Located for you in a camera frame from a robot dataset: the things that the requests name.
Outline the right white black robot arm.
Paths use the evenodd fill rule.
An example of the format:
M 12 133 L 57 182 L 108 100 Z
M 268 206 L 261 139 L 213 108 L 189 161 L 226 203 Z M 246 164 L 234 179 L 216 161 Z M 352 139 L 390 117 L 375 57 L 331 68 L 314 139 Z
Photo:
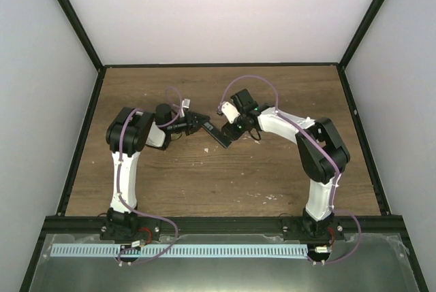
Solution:
M 326 117 L 314 120 L 281 111 L 276 105 L 258 104 L 243 89 L 222 101 L 217 109 L 227 119 L 222 132 L 235 141 L 243 133 L 272 133 L 298 147 L 300 161 L 309 177 L 309 198 L 302 212 L 302 230 L 310 239 L 324 235 L 334 217 L 334 198 L 350 153 L 334 123 Z

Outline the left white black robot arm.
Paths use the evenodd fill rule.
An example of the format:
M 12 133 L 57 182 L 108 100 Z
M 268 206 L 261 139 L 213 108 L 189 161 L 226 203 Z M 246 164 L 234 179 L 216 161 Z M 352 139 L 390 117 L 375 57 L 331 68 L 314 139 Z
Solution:
M 121 238 L 132 240 L 139 232 L 136 172 L 144 147 L 165 150 L 173 135 L 191 135 L 209 120 L 209 116 L 189 110 L 177 116 L 172 106 L 161 103 L 154 112 L 124 107 L 112 121 L 106 132 L 114 164 L 107 218 Z

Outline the black remote control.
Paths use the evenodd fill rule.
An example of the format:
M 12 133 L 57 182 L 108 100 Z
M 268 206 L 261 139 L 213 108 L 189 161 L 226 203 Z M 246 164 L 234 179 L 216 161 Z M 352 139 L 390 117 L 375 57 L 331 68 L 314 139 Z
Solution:
M 218 142 L 223 148 L 228 148 L 232 141 L 226 137 L 216 126 L 209 121 L 206 121 L 202 128 Z

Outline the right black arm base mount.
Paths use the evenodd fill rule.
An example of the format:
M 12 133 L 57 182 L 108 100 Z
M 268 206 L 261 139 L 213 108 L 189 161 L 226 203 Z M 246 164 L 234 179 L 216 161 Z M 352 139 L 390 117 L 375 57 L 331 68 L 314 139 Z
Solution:
M 310 216 L 284 216 L 280 222 L 285 240 L 327 242 L 331 238 L 344 239 L 343 233 L 337 230 L 338 221 L 333 215 L 322 221 L 314 221 Z

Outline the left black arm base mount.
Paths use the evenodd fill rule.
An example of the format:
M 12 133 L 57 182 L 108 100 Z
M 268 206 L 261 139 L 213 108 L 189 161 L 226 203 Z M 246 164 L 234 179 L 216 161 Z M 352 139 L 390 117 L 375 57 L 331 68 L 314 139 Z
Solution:
M 132 242 L 134 240 L 145 240 L 150 242 L 157 240 L 161 221 L 148 217 L 135 218 L 131 223 L 116 223 L 109 219 L 104 221 L 100 232 L 101 240 L 115 242 Z

